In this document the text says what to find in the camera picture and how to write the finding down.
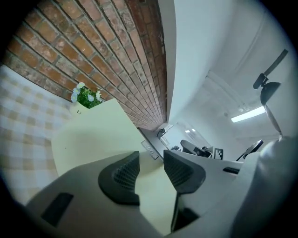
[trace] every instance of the beige checkered cloth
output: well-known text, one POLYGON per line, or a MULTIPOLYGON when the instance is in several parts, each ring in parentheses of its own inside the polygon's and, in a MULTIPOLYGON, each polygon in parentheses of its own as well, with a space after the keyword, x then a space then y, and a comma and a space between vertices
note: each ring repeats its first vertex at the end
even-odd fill
POLYGON ((71 118, 70 103, 24 78, 0 79, 1 172, 12 196, 26 204, 58 177, 51 137, 71 118))

